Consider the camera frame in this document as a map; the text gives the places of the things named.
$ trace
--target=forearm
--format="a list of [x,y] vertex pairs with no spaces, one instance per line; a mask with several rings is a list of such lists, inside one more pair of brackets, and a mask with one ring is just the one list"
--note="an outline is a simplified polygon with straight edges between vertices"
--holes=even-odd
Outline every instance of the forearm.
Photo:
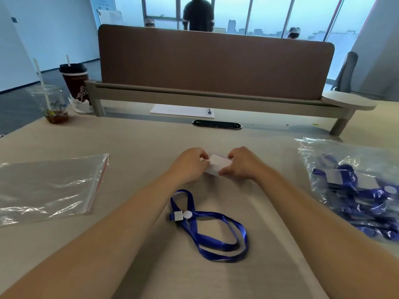
[[255,181],[331,299],[397,298],[399,261],[378,243],[263,166]]
[[180,186],[178,180],[171,173],[163,174],[0,298],[111,298],[147,232]]

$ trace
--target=left hand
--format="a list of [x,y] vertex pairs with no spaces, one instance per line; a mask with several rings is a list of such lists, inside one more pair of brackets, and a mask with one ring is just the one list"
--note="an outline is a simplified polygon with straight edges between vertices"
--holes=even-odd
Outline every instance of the left hand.
[[209,156],[202,148],[190,148],[173,162],[168,173],[176,176],[180,185],[197,181],[209,166]]

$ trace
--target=chair backrest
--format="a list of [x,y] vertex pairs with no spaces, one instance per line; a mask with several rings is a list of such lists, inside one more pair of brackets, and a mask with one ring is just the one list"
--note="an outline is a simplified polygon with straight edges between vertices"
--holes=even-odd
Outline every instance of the chair backrest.
[[102,25],[105,83],[320,100],[331,43]]
[[338,74],[337,79],[332,86],[332,90],[351,93],[352,75],[353,71],[355,70],[358,58],[359,56],[356,52],[348,52],[340,73]]

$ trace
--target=straw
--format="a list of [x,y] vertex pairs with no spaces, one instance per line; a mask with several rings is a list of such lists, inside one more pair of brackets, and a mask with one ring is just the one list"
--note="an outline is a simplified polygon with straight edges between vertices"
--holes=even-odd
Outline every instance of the straw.
[[36,59],[33,59],[33,62],[35,63],[37,75],[39,76],[40,83],[42,84],[42,88],[43,88],[43,92],[44,92],[44,97],[45,97],[46,102],[47,102],[47,108],[48,108],[49,110],[51,110],[49,96],[47,95],[46,88],[44,87],[42,72],[40,71],[39,64],[37,63],[37,60],[36,60]]

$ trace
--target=beige desk surface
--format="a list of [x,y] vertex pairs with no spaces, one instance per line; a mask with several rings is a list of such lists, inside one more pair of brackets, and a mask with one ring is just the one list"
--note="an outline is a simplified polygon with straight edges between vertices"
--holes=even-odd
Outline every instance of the beige desk surface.
[[[192,146],[226,154],[246,145],[309,191],[307,172],[294,138],[328,137],[319,127],[328,130],[334,122],[216,110],[216,119],[239,122],[244,128],[214,130],[194,127],[184,118],[175,118],[181,122],[154,121],[164,118],[151,119],[149,110],[139,111],[140,107],[151,108],[135,104],[127,107],[127,112],[142,120],[75,115],[67,124],[51,125],[40,119],[0,140],[2,163],[111,155],[90,215],[0,229],[0,292],[103,218]],[[356,113],[342,139],[398,148],[397,138],[389,136],[397,130],[397,110],[396,104],[385,102],[374,111]],[[236,264],[204,260],[187,235],[165,220],[167,207],[115,298],[327,298],[287,228],[256,185],[205,175],[185,188],[193,192],[197,209],[228,214],[246,226],[251,241],[247,258]],[[218,223],[204,222],[199,228],[200,232],[206,230],[210,236],[228,240]],[[394,246],[386,247],[399,253]]]

